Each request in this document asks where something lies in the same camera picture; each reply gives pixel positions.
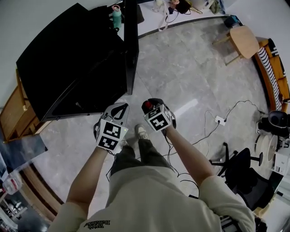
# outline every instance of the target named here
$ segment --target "dark pants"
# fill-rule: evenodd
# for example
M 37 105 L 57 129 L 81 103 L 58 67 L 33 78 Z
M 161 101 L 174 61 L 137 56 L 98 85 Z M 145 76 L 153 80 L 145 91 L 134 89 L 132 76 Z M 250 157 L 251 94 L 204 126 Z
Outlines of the dark pants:
M 277 126 L 273 126 L 267 117 L 262 118 L 261 122 L 258 123 L 258 128 L 260 130 L 270 132 L 273 135 L 281 136 L 283 138 L 289 136 L 288 128 L 279 128 Z
M 139 139 L 141 161 L 135 159 L 135 152 L 130 146 L 124 146 L 122 151 L 116 154 L 111 169 L 111 176 L 123 169 L 139 166 L 157 166 L 171 168 L 166 159 L 155 149 L 150 140 Z

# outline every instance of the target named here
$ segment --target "glove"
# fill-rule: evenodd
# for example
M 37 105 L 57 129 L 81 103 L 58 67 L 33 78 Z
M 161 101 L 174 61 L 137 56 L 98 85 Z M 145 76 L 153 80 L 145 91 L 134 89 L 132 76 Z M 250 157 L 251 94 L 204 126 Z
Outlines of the glove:
M 154 108 L 164 105 L 166 109 L 171 113 L 172 116 L 172 126 L 176 128 L 176 118 L 174 113 L 168 108 L 168 106 L 164 103 L 162 99 L 159 98 L 150 98 L 147 101 L 143 102 L 142 104 L 142 110 L 144 114 L 148 114 L 150 111 L 152 111 Z

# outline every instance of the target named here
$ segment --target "gray marble floor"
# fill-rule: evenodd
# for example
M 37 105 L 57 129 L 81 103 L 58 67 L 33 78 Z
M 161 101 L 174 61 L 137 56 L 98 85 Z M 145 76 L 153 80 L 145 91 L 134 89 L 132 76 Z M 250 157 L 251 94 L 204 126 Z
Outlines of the gray marble floor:
M 210 113 L 225 117 L 227 111 L 239 100 L 251 100 L 260 110 L 267 111 L 265 95 L 254 64 L 241 59 L 230 66 L 225 61 L 237 56 L 230 43 L 212 45 L 224 36 L 227 28 L 221 19 L 208 19 L 184 24 L 146 36 L 139 40 L 140 54 L 132 96 L 120 101 L 130 105 L 127 122 L 128 141 L 138 154 L 134 125 L 146 124 L 141 110 L 142 102 L 150 97 L 162 98 L 177 115 L 177 129 L 194 143 L 216 127 Z M 255 124 L 260 115 L 250 103 L 239 103 L 231 112 L 225 126 L 219 126 L 209 138 L 196 147 L 207 158 L 222 154 L 222 143 L 230 151 L 248 147 L 255 155 L 257 138 Z M 34 160 L 35 166 L 55 193 L 65 201 L 70 184 L 95 147 L 92 126 L 99 116 L 85 116 L 52 122 L 41 134 L 48 151 Z M 168 153 L 161 133 L 154 133 L 146 125 L 157 150 Z M 108 197 L 106 173 L 113 162 L 108 155 L 90 207 L 90 215 L 105 207 Z M 171 157 L 172 165 L 185 171 L 177 155 Z

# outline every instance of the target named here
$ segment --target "black monitor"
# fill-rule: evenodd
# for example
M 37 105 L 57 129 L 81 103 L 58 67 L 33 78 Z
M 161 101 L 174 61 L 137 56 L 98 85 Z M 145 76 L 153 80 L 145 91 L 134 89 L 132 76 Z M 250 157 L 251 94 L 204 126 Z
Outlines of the black monitor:
M 125 6 L 124 41 L 106 11 L 98 14 L 102 23 L 75 4 L 21 54 L 17 68 L 40 121 L 104 112 L 132 93 L 139 54 L 136 1 L 126 0 Z

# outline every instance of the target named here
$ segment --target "striped fabric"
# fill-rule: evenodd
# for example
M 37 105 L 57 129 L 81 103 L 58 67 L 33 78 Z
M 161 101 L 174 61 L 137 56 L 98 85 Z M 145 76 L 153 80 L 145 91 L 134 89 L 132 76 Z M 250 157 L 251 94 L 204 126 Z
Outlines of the striped fabric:
M 236 221 L 229 216 L 220 217 L 222 232 L 242 232 Z
M 272 53 L 275 53 L 275 55 L 276 55 L 278 53 L 277 49 L 276 50 L 274 49 L 274 51 Z M 261 63 L 263 64 L 263 66 L 267 72 L 268 78 L 272 84 L 273 93 L 274 93 L 274 97 L 275 97 L 276 110 L 279 111 L 282 109 L 282 104 L 279 100 L 279 88 L 278 88 L 278 84 L 277 84 L 272 66 L 270 64 L 269 56 L 268 56 L 266 50 L 264 49 L 264 47 L 260 48 L 260 50 L 258 51 L 258 56 L 259 56 Z

